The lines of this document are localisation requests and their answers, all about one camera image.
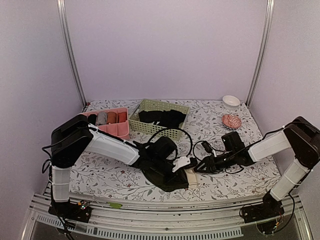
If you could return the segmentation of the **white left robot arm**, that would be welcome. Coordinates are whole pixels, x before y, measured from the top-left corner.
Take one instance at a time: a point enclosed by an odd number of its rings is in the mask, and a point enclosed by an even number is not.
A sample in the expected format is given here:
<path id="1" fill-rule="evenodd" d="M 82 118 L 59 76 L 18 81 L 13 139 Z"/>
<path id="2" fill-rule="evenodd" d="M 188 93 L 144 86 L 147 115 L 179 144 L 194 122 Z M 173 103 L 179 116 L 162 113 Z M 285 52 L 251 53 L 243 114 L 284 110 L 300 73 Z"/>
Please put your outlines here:
<path id="1" fill-rule="evenodd" d="M 146 143 L 128 141 L 100 130 L 83 114 L 76 115 L 51 133 L 51 144 L 42 147 L 50 161 L 51 194 L 55 209 L 63 216 L 74 213 L 69 202 L 71 169 L 83 152 L 100 154 L 142 170 L 144 176 L 165 192 L 185 189 L 196 183 L 194 173 L 185 168 L 195 161 L 190 155 L 169 159 L 178 152 L 167 136 Z"/>

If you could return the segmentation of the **dark green underwear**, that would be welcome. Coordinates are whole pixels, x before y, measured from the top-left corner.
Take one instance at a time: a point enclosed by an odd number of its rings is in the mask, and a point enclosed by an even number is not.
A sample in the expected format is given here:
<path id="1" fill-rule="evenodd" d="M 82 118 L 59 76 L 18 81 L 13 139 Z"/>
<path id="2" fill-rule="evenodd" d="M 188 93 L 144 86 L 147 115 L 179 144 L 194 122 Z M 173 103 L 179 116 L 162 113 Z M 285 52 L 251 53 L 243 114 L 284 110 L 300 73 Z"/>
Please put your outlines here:
<path id="1" fill-rule="evenodd" d="M 144 177 L 164 192 L 173 192 L 179 189 L 188 189 L 198 184 L 196 175 L 184 169 L 178 169 L 162 175 L 152 169 L 142 170 Z"/>

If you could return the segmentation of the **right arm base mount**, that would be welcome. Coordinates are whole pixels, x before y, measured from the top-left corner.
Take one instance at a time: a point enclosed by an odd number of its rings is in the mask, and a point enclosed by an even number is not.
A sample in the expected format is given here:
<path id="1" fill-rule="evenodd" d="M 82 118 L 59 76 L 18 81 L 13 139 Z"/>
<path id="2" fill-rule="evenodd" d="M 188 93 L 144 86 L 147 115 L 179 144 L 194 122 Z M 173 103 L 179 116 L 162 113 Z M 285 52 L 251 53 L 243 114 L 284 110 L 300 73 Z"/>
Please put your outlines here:
<path id="1" fill-rule="evenodd" d="M 243 206 L 239 216 L 245 223 L 262 221 L 269 218 L 280 217 L 285 213 L 281 200 L 276 200 L 269 190 L 262 198 L 262 203 Z"/>

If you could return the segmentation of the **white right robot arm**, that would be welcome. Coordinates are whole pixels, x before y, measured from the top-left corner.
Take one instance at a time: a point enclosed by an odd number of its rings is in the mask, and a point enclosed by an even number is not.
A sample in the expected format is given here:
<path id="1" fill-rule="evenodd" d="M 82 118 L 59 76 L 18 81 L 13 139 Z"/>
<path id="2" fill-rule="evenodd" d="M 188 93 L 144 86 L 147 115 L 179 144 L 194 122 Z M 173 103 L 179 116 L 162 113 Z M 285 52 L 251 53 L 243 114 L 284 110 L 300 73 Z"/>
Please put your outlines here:
<path id="1" fill-rule="evenodd" d="M 197 173 L 214 174 L 228 167 L 252 166 L 267 158 L 286 157 L 286 169 L 274 186 L 265 194 L 269 198 L 259 206 L 262 218 L 269 218 L 278 210 L 278 203 L 299 186 L 320 161 L 320 130 L 302 116 L 267 132 L 262 139 L 245 145 L 236 131 L 222 136 L 225 152 L 211 154 L 194 168 Z"/>

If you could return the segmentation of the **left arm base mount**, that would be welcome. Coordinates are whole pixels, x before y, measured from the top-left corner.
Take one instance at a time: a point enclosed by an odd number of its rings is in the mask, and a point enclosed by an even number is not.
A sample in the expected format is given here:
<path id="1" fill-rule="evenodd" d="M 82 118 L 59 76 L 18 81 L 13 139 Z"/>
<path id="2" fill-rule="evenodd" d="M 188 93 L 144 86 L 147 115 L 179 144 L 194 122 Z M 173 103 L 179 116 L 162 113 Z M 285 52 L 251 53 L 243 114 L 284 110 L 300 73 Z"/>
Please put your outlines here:
<path id="1" fill-rule="evenodd" d="M 51 187 L 51 203 L 48 209 L 48 213 L 62 219 L 74 220 L 77 222 L 88 223 L 91 214 L 92 208 L 90 207 L 90 201 L 80 200 L 77 203 L 73 203 L 70 200 L 64 202 L 57 202 L 54 200 L 54 190 Z"/>

